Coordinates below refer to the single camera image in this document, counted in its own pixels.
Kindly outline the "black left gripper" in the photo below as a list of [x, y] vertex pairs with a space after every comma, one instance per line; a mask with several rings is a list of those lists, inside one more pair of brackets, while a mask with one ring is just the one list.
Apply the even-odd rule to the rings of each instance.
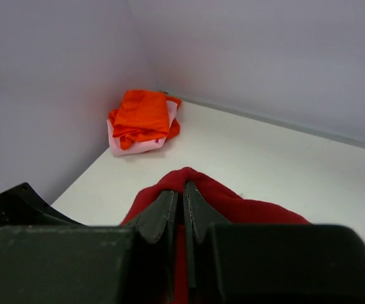
[[0, 227], [6, 225], [81, 225], [46, 203], [28, 183], [0, 193]]

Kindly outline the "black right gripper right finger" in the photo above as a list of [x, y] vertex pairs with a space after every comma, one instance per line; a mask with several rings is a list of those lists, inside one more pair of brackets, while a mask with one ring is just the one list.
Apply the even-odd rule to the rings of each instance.
[[188, 182], [190, 303], [365, 303], [365, 244], [340, 225], [235, 224]]

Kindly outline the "dark red t shirt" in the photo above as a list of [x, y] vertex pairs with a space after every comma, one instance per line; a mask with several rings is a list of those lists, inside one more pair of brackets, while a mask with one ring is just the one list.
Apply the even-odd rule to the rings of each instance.
[[301, 215], [274, 203], [243, 199], [225, 185], [190, 167], [173, 170], [156, 184], [138, 192], [134, 202], [122, 221], [125, 225], [137, 214], [154, 202], [164, 190], [183, 192], [187, 181], [195, 183], [205, 201], [232, 223], [254, 224], [308, 224]]

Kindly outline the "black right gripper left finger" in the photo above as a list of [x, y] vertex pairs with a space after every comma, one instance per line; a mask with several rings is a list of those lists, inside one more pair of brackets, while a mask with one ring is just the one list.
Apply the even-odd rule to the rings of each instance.
[[125, 225], [0, 227], [0, 303], [167, 303], [177, 193]]

